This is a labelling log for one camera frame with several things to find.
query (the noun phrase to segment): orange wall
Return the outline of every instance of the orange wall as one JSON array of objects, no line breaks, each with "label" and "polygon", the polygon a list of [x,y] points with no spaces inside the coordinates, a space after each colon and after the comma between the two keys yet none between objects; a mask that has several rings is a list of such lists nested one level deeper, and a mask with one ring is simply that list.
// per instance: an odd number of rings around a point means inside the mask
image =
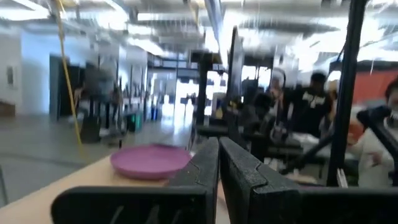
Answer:
[{"label": "orange wall", "polygon": [[395,78],[398,70],[358,72],[355,78],[353,103],[360,103],[366,100],[377,100],[384,98],[384,92]]}]

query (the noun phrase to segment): white shirt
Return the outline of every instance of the white shirt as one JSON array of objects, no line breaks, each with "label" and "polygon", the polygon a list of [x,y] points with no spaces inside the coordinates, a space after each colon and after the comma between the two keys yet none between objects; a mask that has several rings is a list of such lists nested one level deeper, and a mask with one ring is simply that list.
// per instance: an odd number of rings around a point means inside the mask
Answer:
[{"label": "white shirt", "polygon": [[[386,122],[384,122],[384,125],[394,137],[398,138],[397,129],[389,128]],[[372,130],[368,128],[358,142],[350,147],[349,151],[359,159],[358,185],[360,187],[373,189],[391,187],[392,180],[389,178],[389,172],[394,170],[394,160]],[[369,155],[370,152],[382,154],[380,165],[373,166],[373,158]]]}]

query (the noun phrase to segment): table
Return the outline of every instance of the table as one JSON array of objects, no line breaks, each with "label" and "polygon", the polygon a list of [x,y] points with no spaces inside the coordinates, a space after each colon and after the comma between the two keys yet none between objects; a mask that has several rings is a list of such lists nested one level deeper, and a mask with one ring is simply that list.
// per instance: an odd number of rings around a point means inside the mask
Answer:
[{"label": "table", "polygon": [[[113,171],[109,157],[78,170],[24,198],[0,209],[0,223],[51,224],[50,206],[55,197],[77,186],[151,186],[161,187],[163,181],[141,181],[124,178]],[[227,216],[225,206],[218,206],[218,215]]]}]

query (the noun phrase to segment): black t-shirt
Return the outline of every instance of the black t-shirt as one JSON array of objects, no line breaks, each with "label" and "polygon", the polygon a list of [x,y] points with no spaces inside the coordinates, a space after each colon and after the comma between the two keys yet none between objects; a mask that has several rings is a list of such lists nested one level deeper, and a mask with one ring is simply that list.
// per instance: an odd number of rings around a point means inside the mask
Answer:
[{"label": "black t-shirt", "polygon": [[294,108],[289,128],[294,132],[308,133],[319,138],[320,122],[332,109],[330,96],[324,91],[316,93],[311,87],[300,88],[285,97],[286,111],[290,103]]}]

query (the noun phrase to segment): gray concrete floor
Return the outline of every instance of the gray concrete floor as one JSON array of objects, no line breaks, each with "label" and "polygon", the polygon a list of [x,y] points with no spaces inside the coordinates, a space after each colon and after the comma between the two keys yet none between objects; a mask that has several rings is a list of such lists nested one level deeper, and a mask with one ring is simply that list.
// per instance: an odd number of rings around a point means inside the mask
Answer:
[{"label": "gray concrete floor", "polygon": [[[189,135],[188,118],[165,118],[129,134],[124,146],[152,142],[185,146]],[[73,125],[54,123],[46,116],[0,119],[0,142],[0,165],[10,202],[87,165],[78,152]],[[95,162],[115,148],[99,143],[85,144],[84,150],[89,162]]]}]

